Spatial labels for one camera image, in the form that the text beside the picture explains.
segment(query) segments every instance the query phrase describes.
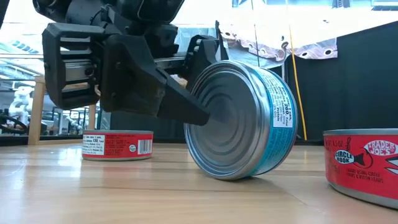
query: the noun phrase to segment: red can label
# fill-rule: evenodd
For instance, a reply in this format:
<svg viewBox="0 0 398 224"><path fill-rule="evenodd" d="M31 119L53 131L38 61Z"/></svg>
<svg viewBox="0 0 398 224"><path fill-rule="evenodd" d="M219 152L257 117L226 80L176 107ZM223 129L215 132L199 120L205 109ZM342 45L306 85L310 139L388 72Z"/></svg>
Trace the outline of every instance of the red can label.
<svg viewBox="0 0 398 224"><path fill-rule="evenodd" d="M398 199L398 136L325 136L329 182Z"/></svg>
<svg viewBox="0 0 398 224"><path fill-rule="evenodd" d="M88 158L140 158L152 154L153 134L85 133L82 154Z"/></svg>

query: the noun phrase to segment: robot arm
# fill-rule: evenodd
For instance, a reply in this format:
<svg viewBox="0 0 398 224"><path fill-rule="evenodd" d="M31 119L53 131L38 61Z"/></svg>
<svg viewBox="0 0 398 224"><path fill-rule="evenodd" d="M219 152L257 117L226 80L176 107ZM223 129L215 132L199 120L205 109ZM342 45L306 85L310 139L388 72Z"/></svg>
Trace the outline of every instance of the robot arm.
<svg viewBox="0 0 398 224"><path fill-rule="evenodd" d="M178 27L170 22L183 2L33 0L38 13L57 22L42 34L50 98L65 110L101 100L105 111L206 124L206 108L170 75L188 80L189 89L216 62L219 42L197 35L188 52L177 54ZM70 88L78 83L83 85Z"/></svg>

